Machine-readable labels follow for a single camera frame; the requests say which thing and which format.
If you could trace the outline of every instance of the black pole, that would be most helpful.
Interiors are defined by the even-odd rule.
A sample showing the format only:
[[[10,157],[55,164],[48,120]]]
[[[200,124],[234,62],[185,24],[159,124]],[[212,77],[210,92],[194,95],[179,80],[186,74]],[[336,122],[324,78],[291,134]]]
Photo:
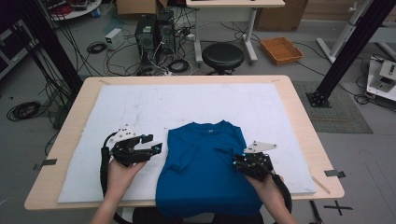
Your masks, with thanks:
[[[395,5],[396,0],[373,1],[358,23],[355,31],[345,43],[325,78],[323,78],[315,92],[307,94],[311,106],[324,106],[328,103],[328,99],[338,82]]]
[[[78,76],[76,68],[70,62],[58,37],[50,28],[49,22],[44,16],[43,8],[38,4],[39,0],[16,0],[14,1],[21,18],[29,28],[32,36],[38,40],[48,53],[52,62],[66,82],[71,91],[71,98],[77,97],[82,86],[82,80]]]

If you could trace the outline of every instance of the orange tray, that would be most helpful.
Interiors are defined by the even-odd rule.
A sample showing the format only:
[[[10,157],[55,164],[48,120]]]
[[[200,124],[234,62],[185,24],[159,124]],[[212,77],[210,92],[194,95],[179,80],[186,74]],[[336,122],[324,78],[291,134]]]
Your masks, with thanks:
[[[261,44],[276,65],[295,63],[304,56],[286,37],[263,39]]]

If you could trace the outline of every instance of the cardboard box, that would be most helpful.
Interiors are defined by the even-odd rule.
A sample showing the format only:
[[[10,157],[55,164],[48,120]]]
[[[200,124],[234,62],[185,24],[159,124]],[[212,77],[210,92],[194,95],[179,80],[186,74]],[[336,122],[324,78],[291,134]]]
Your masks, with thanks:
[[[285,0],[284,7],[262,8],[256,19],[258,31],[297,31],[308,0]]]
[[[354,11],[356,0],[309,0],[303,19],[325,21],[349,21]],[[394,8],[385,21],[396,21],[396,8]]]
[[[117,0],[119,15],[159,14],[168,0]]]

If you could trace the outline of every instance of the blue t-shirt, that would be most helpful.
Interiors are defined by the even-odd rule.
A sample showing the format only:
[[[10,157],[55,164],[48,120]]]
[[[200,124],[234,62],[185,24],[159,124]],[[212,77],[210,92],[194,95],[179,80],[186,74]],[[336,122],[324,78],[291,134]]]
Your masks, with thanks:
[[[225,120],[170,130],[168,155],[157,184],[157,208],[165,217],[259,212],[262,202],[256,191],[233,167],[233,155],[246,147],[241,129]]]

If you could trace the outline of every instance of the t-shirt sleeve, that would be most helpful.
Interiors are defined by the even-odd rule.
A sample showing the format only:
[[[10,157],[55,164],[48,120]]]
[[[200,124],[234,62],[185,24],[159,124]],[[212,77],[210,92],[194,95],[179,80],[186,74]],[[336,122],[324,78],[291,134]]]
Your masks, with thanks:
[[[188,140],[186,132],[181,130],[170,130],[168,133],[168,156],[164,169],[172,169],[178,173],[191,162],[198,152],[198,147]]]

